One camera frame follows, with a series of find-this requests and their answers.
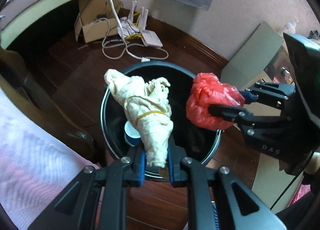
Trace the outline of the white wifi router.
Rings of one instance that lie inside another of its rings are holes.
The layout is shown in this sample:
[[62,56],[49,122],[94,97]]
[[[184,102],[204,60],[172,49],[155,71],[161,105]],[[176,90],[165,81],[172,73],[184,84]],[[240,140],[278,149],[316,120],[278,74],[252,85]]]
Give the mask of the white wifi router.
[[149,10],[137,9],[137,1],[133,0],[128,16],[120,18],[123,35],[126,40],[141,38],[146,47],[162,48],[163,44],[154,31],[146,29]]

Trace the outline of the pink floral table cloth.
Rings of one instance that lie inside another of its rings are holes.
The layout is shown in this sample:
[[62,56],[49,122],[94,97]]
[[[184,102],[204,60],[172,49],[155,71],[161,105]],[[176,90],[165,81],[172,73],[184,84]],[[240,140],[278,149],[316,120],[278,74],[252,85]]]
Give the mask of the pink floral table cloth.
[[1,91],[1,205],[18,229],[27,229],[92,162],[25,116]]

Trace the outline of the beige paper wrapper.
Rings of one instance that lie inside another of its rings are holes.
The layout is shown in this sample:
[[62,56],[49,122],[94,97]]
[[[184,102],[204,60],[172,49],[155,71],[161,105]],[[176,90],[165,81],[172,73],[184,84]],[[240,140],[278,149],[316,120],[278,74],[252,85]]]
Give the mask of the beige paper wrapper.
[[164,77],[146,82],[142,77],[128,77],[115,69],[108,69],[104,80],[127,120],[139,132],[146,165],[165,168],[174,128],[168,99],[170,82]]

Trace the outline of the grey green board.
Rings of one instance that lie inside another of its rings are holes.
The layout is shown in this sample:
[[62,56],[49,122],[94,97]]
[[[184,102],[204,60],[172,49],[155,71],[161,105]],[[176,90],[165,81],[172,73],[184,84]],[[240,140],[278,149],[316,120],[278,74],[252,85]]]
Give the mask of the grey green board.
[[265,21],[233,56],[221,72],[220,81],[243,88],[270,63],[284,39]]

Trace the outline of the black trash bucket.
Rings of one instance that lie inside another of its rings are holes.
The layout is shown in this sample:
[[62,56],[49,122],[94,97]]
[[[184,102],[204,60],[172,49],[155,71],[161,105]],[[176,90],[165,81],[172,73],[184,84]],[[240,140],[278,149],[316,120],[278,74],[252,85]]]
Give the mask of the black trash bucket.
[[[186,103],[190,96],[195,75],[188,70],[168,62],[151,61],[132,65],[122,71],[128,77],[139,76],[148,82],[152,79],[164,77],[171,86],[169,87],[169,104],[171,106],[171,120],[174,123],[169,143],[184,148],[188,157],[207,165],[216,152],[222,132],[211,131],[195,126],[186,116]],[[114,159],[127,155],[129,146],[124,138],[124,126],[128,121],[122,106],[112,97],[108,89],[101,106],[101,127],[107,149]],[[163,169],[146,165],[145,176],[147,180],[167,182],[169,177],[168,160]]]

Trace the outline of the white plastic bottle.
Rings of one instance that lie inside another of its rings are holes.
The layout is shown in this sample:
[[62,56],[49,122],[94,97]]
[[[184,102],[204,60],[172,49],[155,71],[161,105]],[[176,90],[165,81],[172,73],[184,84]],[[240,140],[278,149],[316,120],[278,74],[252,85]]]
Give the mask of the white plastic bottle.
[[291,22],[287,22],[282,29],[279,31],[280,34],[295,34],[296,33],[296,27],[299,20],[296,18]]

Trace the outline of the red plastic bag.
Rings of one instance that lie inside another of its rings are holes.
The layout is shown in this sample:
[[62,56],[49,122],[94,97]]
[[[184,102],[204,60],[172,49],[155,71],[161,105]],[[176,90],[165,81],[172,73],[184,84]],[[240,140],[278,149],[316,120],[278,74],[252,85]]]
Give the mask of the red plastic bag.
[[244,104],[245,99],[236,87],[221,83],[213,73],[199,73],[193,80],[191,95],[186,103],[186,116],[197,127],[211,131],[226,130],[233,123],[212,116],[208,107],[243,107]]

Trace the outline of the cardboard box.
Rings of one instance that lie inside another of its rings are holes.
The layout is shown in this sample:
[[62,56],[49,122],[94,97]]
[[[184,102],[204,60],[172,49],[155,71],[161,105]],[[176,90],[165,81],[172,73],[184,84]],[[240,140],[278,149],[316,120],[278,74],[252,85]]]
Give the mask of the cardboard box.
[[109,0],[79,0],[75,39],[90,43],[118,34],[118,23]]

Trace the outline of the white paper cup blue base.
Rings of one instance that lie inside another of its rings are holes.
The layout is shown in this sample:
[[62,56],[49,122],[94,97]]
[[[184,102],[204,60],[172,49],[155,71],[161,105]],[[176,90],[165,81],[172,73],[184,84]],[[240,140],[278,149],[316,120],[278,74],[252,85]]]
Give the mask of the white paper cup blue base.
[[137,146],[140,144],[140,134],[129,121],[125,123],[124,132],[125,142],[129,146]]

